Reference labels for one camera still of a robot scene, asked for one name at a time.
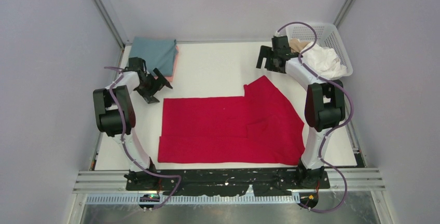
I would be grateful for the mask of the red t-shirt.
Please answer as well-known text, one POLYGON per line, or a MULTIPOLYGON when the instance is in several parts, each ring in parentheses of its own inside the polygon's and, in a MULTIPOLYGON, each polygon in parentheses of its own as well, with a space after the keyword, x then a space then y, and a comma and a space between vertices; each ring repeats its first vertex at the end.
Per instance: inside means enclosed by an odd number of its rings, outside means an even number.
POLYGON ((304 122, 292 103, 266 76, 243 88, 242 96, 165 99, 158 161, 297 165, 304 122))

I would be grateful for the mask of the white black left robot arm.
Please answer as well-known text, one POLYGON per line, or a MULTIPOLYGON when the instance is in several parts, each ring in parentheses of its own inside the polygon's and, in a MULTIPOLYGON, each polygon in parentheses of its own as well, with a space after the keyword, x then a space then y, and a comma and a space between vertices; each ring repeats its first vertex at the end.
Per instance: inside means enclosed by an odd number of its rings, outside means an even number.
POLYGON ((124 175, 134 185, 155 189, 163 176, 157 173, 155 165, 143 149, 135 132, 136 116, 131 93, 139 94, 147 104, 158 103, 155 94, 163 87, 172 88, 165 76, 154 68, 150 73, 146 61, 139 57, 128 59, 124 68, 114 67, 118 77, 109 86, 92 93, 97 128, 111 137, 125 153, 130 168, 124 175))

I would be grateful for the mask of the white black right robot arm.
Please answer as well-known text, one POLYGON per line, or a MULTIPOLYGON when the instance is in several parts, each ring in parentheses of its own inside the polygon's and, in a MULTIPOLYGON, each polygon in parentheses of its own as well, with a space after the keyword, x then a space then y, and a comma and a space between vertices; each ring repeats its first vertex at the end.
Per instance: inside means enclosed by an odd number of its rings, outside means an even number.
POLYGON ((287 36, 274 36, 270 47, 261 46, 256 67, 288 74, 306 90, 309 133, 294 178, 301 188, 312 188, 324 175, 326 142, 346 117, 343 84, 322 77, 306 63, 303 54, 293 53, 287 36))

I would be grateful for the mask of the folded pink t-shirt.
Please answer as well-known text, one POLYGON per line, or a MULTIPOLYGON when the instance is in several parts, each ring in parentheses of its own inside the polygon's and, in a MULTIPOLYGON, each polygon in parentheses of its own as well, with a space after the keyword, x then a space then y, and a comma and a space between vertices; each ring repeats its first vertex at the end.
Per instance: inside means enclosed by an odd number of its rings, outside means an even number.
POLYGON ((175 46, 175 54, 174 54, 174 60, 172 62, 172 67, 170 68, 170 70, 167 72, 167 74, 165 75, 165 78, 169 81, 172 82, 175 76, 175 72, 176 72, 176 67, 178 64, 178 58, 179 58, 179 54, 180 54, 180 50, 178 45, 175 46))

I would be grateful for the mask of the beige t-shirt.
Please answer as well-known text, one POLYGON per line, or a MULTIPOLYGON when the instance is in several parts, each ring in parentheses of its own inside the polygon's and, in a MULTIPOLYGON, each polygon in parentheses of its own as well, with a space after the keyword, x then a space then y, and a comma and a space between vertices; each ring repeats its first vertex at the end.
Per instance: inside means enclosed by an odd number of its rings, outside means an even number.
POLYGON ((299 39, 292 38, 289 40, 289 46, 292 53, 301 53, 309 44, 313 42, 310 41, 300 41, 299 39))

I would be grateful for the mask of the folded teal t-shirt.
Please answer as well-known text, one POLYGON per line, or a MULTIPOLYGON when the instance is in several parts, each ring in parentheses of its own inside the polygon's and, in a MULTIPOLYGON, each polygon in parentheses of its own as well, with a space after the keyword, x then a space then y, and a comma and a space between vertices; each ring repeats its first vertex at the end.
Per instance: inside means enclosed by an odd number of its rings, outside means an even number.
POLYGON ((142 58, 146 62, 149 73, 153 73, 153 69, 158 68, 165 76, 172 67, 176 45, 175 39, 135 37, 129 58, 142 58))

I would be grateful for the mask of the white t-shirt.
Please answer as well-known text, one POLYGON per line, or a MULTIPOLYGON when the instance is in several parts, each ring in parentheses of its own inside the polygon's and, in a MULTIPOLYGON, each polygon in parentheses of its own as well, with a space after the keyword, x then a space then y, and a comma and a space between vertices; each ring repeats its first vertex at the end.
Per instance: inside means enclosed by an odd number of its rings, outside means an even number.
POLYGON ((321 47, 315 44, 302 54, 302 60, 314 69, 316 73, 327 79, 337 79, 347 75, 348 70, 333 48, 321 47))

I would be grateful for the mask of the white plastic laundry basket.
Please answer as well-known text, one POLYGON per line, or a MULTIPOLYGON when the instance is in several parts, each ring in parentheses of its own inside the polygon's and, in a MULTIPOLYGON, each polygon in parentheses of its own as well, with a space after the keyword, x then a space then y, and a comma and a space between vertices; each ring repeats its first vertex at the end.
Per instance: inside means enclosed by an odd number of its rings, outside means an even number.
POLYGON ((290 25, 285 28, 285 32, 289 40, 296 38, 300 41, 313 42, 303 50, 304 52, 310 50, 315 44, 318 44, 323 48, 333 48, 341 59, 343 65, 347 67, 348 73, 343 77, 352 75, 353 68, 336 27, 332 24, 323 23, 313 24, 312 27, 316 32, 315 34, 311 29, 301 24, 290 25))

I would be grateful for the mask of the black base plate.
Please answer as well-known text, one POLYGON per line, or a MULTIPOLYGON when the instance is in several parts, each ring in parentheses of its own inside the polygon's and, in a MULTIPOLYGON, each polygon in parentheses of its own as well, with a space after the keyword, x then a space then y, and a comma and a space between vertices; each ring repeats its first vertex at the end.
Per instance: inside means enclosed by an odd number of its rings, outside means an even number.
POLYGON ((301 179, 295 168, 162 170, 159 176, 129 171, 128 191, 155 191, 173 196, 284 196, 292 190, 329 189, 327 173, 320 179, 301 179))

